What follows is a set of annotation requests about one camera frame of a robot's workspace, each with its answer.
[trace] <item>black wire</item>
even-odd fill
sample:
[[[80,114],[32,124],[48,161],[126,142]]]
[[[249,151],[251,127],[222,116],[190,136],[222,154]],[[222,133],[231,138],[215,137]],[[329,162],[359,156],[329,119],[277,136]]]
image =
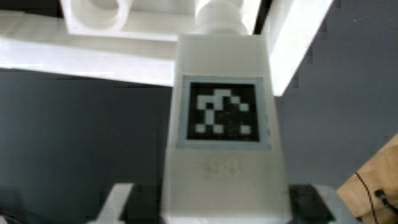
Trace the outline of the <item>black wire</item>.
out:
[[[384,193],[384,190],[375,191],[375,196],[382,201],[384,207],[391,210],[391,212],[398,215],[398,208],[389,204],[387,195]]]
[[[370,195],[370,188],[368,188],[368,186],[366,186],[366,184],[364,184],[364,180],[362,180],[361,175],[359,175],[357,172],[355,172],[355,174],[357,174],[357,178],[359,178],[359,180],[361,180],[361,182],[362,182],[364,189],[366,189],[366,192],[368,192],[370,205],[371,205],[371,213],[373,213],[375,223],[378,224],[378,220],[377,220],[377,212],[375,212],[375,206],[373,206],[373,200],[371,200],[371,195]]]

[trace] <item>white object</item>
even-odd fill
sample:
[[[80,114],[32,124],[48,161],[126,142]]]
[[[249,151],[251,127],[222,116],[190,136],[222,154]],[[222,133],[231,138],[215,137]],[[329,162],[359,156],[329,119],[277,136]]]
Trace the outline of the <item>white object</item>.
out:
[[[263,35],[275,96],[283,95],[293,78],[330,2],[332,0],[275,0],[272,4]],[[249,33],[254,27],[259,1],[251,3],[252,1],[245,0],[242,7]],[[172,9],[158,1],[149,0],[135,0],[133,5],[137,5],[137,12],[131,15],[139,15],[146,5],[147,10],[155,10],[156,7],[158,11],[162,7]],[[163,14],[144,12],[146,18],[133,20],[140,21],[142,29],[160,31],[172,29],[171,26],[155,28],[146,24]],[[172,33],[171,38],[169,34],[160,35],[162,32],[137,32],[137,38],[142,40],[71,36],[62,19],[0,11],[0,67],[172,86],[176,43],[151,41],[151,39],[176,40],[178,33]]]
[[[263,35],[274,94],[281,96],[306,56],[332,0],[274,0]]]
[[[115,184],[110,190],[108,198],[103,204],[101,213],[98,215],[96,221],[89,224],[123,224],[119,220],[121,213],[124,210],[124,205],[128,202],[128,196],[133,189],[133,184]]]
[[[162,196],[167,224],[286,224],[291,219],[265,45],[261,36],[179,37]],[[194,135],[204,131],[203,127],[195,129],[188,119],[195,83],[256,86],[258,142],[188,139],[190,125],[197,130]],[[213,105],[215,95],[217,89],[210,96]],[[204,113],[199,105],[194,111]],[[245,126],[242,132],[240,136],[251,134]],[[210,129],[206,134],[219,133]]]
[[[240,0],[213,0],[208,2],[197,13],[195,34],[247,34],[240,7]]]
[[[206,0],[62,0],[71,34],[178,41],[195,27]],[[245,0],[243,23],[254,29],[259,0]]]
[[[0,11],[0,67],[172,86],[176,43],[68,35],[64,20]]]

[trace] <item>white block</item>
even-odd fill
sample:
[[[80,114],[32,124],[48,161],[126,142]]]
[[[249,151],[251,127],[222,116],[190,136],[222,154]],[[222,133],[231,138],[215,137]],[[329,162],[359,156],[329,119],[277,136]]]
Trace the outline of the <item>white block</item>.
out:
[[[224,127],[222,127],[222,125],[215,125],[213,126],[213,132],[217,133],[217,134],[222,134],[224,133]]]
[[[204,131],[206,131],[206,126],[203,124],[197,124],[195,125],[195,132],[204,133]]]
[[[242,134],[251,134],[251,126],[247,126],[247,125],[240,126],[240,133]]]
[[[238,97],[238,96],[233,96],[233,97],[231,97],[231,103],[235,103],[235,104],[240,103],[240,97]]]
[[[174,43],[71,36],[62,19],[11,14],[0,12],[2,68],[172,85]]]
[[[240,111],[249,111],[249,104],[247,103],[240,104]]]
[[[267,61],[259,36],[179,37],[162,193],[167,224],[286,224],[291,219],[268,65],[259,61]],[[249,141],[192,140],[183,134],[190,110],[187,79],[195,82],[199,77],[206,85],[224,81],[242,84],[243,80],[258,84],[258,145]],[[224,126],[222,134],[206,135],[222,136],[227,131]]]
[[[206,0],[62,0],[71,34],[178,41],[195,27],[195,11]],[[259,0],[245,0],[243,24],[252,32]]]
[[[204,111],[204,122],[208,125],[215,124],[215,111],[213,110]]]
[[[306,56],[332,0],[274,0],[265,20],[274,95],[281,96]]]

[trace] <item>wooden surface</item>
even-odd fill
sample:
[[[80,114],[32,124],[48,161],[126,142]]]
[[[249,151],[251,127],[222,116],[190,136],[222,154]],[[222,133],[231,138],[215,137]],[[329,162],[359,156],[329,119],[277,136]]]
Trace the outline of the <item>wooden surface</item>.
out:
[[[398,135],[359,168],[357,173],[370,189],[378,224],[396,224],[398,217],[384,208],[373,192],[378,189],[384,190],[389,202],[398,207]],[[375,218],[371,213],[370,196],[355,174],[338,189],[338,195],[354,216],[362,218],[362,222],[366,224],[373,224]]]

